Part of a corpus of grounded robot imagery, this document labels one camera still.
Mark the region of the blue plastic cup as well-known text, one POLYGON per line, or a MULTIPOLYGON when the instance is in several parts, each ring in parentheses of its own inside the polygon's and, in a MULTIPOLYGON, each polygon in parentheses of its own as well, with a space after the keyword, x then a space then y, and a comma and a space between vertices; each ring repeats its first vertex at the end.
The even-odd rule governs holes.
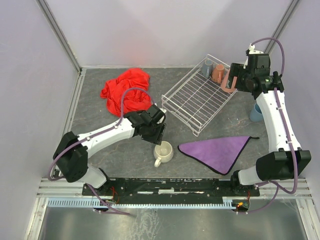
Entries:
POLYGON ((264 120, 262 111, 257 103, 254 104, 250 112, 249 119, 254 123, 258 123, 264 120))

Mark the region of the light blue ceramic mug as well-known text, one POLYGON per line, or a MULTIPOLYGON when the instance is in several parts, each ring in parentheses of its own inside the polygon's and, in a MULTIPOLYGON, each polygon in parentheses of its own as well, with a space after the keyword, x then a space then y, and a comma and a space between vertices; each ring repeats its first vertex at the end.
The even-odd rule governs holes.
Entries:
POLYGON ((213 61, 209 58, 206 58, 201 67, 201 74, 209 79, 213 72, 213 61))

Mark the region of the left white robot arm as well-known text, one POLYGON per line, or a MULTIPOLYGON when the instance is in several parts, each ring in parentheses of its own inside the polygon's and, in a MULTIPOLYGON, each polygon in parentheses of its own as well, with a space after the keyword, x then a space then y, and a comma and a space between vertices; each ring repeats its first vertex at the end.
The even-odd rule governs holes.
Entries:
POLYGON ((91 166, 89 158, 108 146, 135 136, 155 145, 161 144, 166 112, 153 104, 147 110, 128 112, 119 120, 91 132, 65 133, 53 155, 62 177, 68 183, 80 181, 95 189, 102 187, 109 178, 102 169, 91 166))

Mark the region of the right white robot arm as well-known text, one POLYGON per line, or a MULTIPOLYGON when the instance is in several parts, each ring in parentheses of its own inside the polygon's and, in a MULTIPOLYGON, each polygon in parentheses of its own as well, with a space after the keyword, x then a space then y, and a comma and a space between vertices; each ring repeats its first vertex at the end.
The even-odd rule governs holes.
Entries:
POLYGON ((286 110, 282 75, 271 73, 271 60, 267 53, 246 51, 244 64, 232 63, 228 72, 228 86, 240 92, 251 93, 259 106, 268 136, 268 154, 257 159, 255 166, 240 170, 237 178, 240 185, 256 185, 293 180, 291 190, 298 187, 298 176, 311 161, 309 150, 303 150, 298 142, 286 110))

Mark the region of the salmon pink ceramic mug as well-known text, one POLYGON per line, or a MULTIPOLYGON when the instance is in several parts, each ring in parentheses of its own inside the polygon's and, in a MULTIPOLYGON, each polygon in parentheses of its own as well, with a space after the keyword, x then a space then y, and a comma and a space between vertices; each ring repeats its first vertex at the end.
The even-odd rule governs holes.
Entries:
POLYGON ((217 64, 211 74, 212 80, 220 85, 224 77, 224 72, 225 67, 222 64, 217 64))

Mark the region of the cream ceramic mug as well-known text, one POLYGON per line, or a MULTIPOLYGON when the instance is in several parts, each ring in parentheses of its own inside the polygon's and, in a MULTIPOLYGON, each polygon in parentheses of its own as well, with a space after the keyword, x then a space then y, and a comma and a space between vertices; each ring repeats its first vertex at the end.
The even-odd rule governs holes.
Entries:
POLYGON ((153 155, 155 158, 154 166, 158 168, 162 163, 167 163, 173 158, 173 147, 169 142, 162 141, 160 145, 154 147, 153 155))

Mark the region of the pink plastic tumbler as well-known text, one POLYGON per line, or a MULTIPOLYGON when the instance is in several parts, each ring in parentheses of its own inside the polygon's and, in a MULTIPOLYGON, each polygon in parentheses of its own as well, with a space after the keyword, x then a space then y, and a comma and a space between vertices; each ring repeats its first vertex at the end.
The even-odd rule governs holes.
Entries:
POLYGON ((236 89, 237 77, 232 76, 231 78, 229 78, 229 73, 230 71, 228 70, 222 79, 220 88, 226 93, 233 93, 237 90, 236 89))

